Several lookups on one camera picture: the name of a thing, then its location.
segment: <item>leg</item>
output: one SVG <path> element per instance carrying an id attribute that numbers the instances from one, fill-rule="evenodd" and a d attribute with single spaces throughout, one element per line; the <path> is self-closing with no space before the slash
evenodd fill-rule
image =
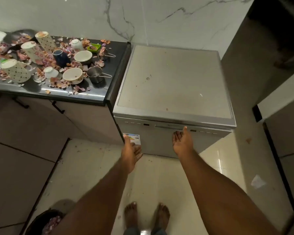
<path id="1" fill-rule="evenodd" d="M 140 235 L 137 223 L 137 205 L 132 202 L 124 210 L 126 230 L 123 235 Z"/>
<path id="2" fill-rule="evenodd" d="M 158 206 L 155 226 L 151 231 L 151 235 L 166 235 L 166 228 L 168 227 L 170 219 L 170 212 L 167 206 L 162 203 Z"/>

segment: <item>kitchen counter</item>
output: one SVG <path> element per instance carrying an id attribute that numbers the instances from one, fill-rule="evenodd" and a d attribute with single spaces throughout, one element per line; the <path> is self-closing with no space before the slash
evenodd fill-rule
<path id="1" fill-rule="evenodd" d="M 53 39 L 57 41 L 59 37 L 52 36 Z M 100 40 L 90 39 L 91 43 L 100 43 Z M 109 58 L 105 61 L 105 66 L 102 68 L 104 73 L 110 74 L 112 78 L 105 78 L 104 81 L 98 84 L 93 84 L 88 78 L 78 84 L 80 87 L 90 88 L 90 91 L 81 92 L 79 94 L 68 95 L 68 92 L 72 92 L 73 86 L 69 86 L 67 89 L 58 89 L 51 88 L 48 86 L 48 79 L 46 83 L 39 86 L 33 79 L 33 76 L 28 81 L 24 82 L 23 87 L 19 87 L 18 83 L 8 83 L 9 79 L 6 81 L 0 80 L 0 93 L 45 98 L 50 100 L 58 100 L 64 102 L 74 102 L 82 104 L 90 104 L 97 106 L 105 106 L 107 101 L 114 101 L 118 92 L 119 85 L 121 84 L 123 74 L 129 59 L 131 52 L 130 43 L 126 42 L 116 42 L 111 41 L 107 46 L 108 51 L 111 54 L 116 55 L 115 58 Z"/>

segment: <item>cabinet handle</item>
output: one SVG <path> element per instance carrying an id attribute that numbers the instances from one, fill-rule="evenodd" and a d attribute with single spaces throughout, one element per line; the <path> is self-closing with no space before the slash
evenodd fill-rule
<path id="1" fill-rule="evenodd" d="M 15 97 L 12 97 L 12 100 L 14 100 L 16 103 L 18 103 L 20 106 L 22 106 L 23 108 L 27 109 L 29 107 L 29 105 L 24 105 L 22 102 L 18 101 Z"/>
<path id="2" fill-rule="evenodd" d="M 57 103 L 57 102 L 56 102 L 56 101 L 53 101 L 53 102 L 52 102 L 53 107 L 55 107 L 55 108 L 57 109 L 57 111 L 59 111 L 61 114 L 63 114 L 63 113 L 65 112 L 65 110 L 60 110 L 60 109 L 55 105 L 55 103 Z"/>

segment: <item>foot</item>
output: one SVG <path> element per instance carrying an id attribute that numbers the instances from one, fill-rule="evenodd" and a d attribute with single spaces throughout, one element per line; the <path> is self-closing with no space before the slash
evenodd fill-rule
<path id="1" fill-rule="evenodd" d="M 166 230 L 169 224 L 170 212 L 167 206 L 160 203 L 158 206 L 157 217 L 154 228 L 162 228 Z"/>
<path id="2" fill-rule="evenodd" d="M 125 207 L 124 215 L 126 228 L 138 227 L 136 202 L 132 202 Z"/>

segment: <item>marble wall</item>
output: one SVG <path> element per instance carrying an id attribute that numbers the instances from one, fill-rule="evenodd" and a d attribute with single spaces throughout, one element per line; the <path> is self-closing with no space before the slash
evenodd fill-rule
<path id="1" fill-rule="evenodd" d="M 223 57 L 253 0 L 0 0 L 0 30 L 218 50 Z"/>

